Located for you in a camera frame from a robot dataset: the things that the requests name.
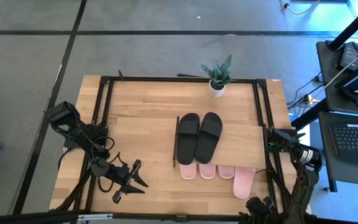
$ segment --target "black strap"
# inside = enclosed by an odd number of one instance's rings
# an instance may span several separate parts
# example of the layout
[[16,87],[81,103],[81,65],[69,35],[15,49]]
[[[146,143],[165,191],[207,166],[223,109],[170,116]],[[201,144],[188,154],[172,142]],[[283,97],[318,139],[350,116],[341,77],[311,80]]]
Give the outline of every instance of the black strap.
[[196,134],[198,135],[198,122],[195,121],[180,121],[179,133],[180,134]]
[[201,125],[201,131],[210,133],[210,134],[220,138],[221,133],[222,133],[222,126],[214,121],[206,119],[203,121],[203,124]]

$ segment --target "wooden table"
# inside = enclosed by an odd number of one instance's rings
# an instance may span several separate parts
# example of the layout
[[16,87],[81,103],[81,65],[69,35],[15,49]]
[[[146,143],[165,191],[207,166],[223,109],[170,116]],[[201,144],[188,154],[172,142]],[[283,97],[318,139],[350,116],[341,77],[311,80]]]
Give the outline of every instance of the wooden table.
[[[85,75],[76,102],[81,120],[90,123],[98,92],[100,76]],[[193,180],[183,180],[179,168],[172,166],[176,117],[198,113],[202,119],[209,111],[220,115],[223,133],[214,153],[212,164],[265,168],[262,128],[258,125],[254,92],[251,84],[230,83],[220,98],[207,94],[207,83],[193,82],[137,82],[115,81],[108,115],[109,136],[116,145],[112,156],[121,152],[123,161],[132,164],[142,161],[139,174],[149,185],[145,189],[132,182],[145,194],[124,195],[119,204],[112,202],[118,189],[114,185],[110,193],[102,193],[95,187],[91,210],[110,213],[154,213],[189,215],[237,215],[247,212],[246,201],[232,194],[232,179],[218,175],[204,180],[198,174]],[[276,128],[290,129],[287,105],[280,80],[267,80],[267,90],[273,121]],[[264,122],[267,116],[262,89],[259,88]],[[104,94],[99,111],[102,116]],[[50,208],[59,206],[78,182],[84,152],[75,149],[62,160]],[[280,155],[285,183],[292,191],[296,172],[288,154]],[[104,188],[109,180],[102,178]],[[85,186],[81,208],[85,207]],[[255,175],[250,197],[264,198],[269,194],[265,172]],[[276,196],[281,210],[280,191]]]

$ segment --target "slide sandal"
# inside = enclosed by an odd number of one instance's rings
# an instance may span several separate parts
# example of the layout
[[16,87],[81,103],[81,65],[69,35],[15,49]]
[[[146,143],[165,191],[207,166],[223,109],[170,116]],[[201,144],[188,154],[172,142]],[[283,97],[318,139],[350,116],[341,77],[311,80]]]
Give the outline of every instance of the slide sandal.
[[200,168],[200,175],[204,179],[212,179],[216,174],[216,165],[211,164],[198,164],[198,168]]
[[181,165],[179,164],[180,175],[185,180],[194,179],[197,175],[197,163],[192,163],[190,165]]
[[234,167],[218,166],[218,174],[223,179],[230,179],[230,178],[234,177]]
[[222,120],[216,113],[206,113],[201,124],[195,154],[195,158],[199,163],[207,164],[211,161],[221,137],[222,128]]
[[233,180],[233,194],[239,199],[249,197],[252,180],[254,179],[255,169],[236,167]]
[[192,164],[198,142],[200,117],[195,113],[184,115],[179,122],[177,137],[177,161],[180,175],[185,180],[196,177],[197,164]]

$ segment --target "black desk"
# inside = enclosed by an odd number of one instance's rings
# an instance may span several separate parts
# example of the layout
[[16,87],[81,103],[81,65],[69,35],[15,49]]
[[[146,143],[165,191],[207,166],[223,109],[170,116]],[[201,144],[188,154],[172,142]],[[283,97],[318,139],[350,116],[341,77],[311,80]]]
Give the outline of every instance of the black desk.
[[[320,62],[321,74],[325,83],[329,82],[340,71],[336,68],[340,52],[333,52],[327,48],[325,42],[318,42],[317,54]],[[358,108],[354,103],[344,98],[335,88],[336,82],[325,89],[326,98],[308,110],[305,114],[294,120],[291,125],[297,130],[305,127],[318,117],[320,111],[338,111],[358,114]]]
[[333,140],[329,132],[329,125],[333,123],[358,124],[358,116],[320,112],[318,118],[325,150],[330,191],[336,192],[335,180],[358,184],[358,165],[341,162],[336,157]]

